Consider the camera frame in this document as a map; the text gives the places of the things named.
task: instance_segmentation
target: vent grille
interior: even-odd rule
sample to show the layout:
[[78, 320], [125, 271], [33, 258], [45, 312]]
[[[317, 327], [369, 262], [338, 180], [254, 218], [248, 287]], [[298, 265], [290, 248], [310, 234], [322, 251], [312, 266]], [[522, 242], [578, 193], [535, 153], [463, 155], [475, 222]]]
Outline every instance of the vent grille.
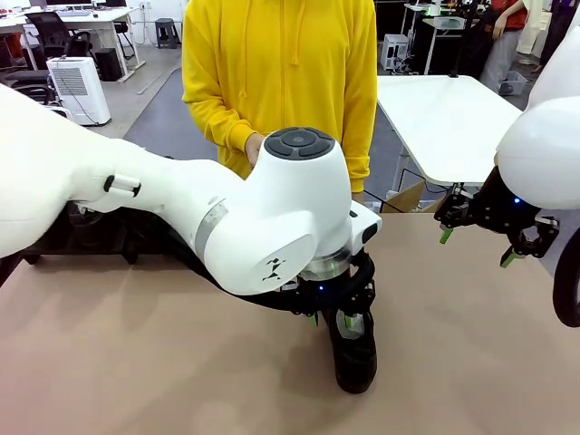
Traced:
[[79, 68], [55, 69], [53, 77], [61, 95], [88, 95]]

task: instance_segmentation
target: keyboard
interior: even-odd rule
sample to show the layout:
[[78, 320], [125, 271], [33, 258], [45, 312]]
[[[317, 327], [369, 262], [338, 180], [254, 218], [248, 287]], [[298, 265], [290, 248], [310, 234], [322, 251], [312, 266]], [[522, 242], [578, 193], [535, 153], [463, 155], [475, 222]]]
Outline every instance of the keyboard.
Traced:
[[58, 11], [59, 16], [88, 16], [91, 14], [89, 11]]

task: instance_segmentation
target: gray stool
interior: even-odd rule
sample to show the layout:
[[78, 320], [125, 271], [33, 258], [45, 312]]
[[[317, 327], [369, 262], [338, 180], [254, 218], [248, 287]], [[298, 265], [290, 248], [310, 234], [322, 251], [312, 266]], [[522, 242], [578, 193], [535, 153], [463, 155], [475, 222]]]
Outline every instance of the gray stool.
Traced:
[[155, 33], [157, 34], [157, 48], [169, 47], [176, 49], [181, 44], [178, 36], [178, 29], [171, 18], [160, 18], [155, 22]]

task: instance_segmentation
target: zipper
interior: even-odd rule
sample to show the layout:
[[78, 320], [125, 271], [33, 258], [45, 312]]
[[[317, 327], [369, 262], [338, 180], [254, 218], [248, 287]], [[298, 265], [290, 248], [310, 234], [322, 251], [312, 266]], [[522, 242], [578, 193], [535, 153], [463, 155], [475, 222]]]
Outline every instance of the zipper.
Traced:
[[285, 108], [286, 108], [286, 78], [285, 78], [285, 26], [284, 26], [284, 0], [280, 2], [280, 57], [282, 68], [282, 128], [285, 128]]

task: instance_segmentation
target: sleeve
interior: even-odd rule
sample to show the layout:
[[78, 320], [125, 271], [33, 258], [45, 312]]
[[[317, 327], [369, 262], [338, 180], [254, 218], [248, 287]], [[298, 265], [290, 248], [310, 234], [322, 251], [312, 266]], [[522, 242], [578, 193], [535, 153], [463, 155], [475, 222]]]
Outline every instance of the sleeve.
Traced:
[[205, 138], [220, 147], [246, 152], [250, 123], [224, 103], [204, 2], [189, 2], [183, 25], [183, 101]]
[[343, 151], [353, 193], [364, 190], [371, 174], [369, 151], [377, 107], [377, 29], [373, 2], [360, 2], [346, 63]]

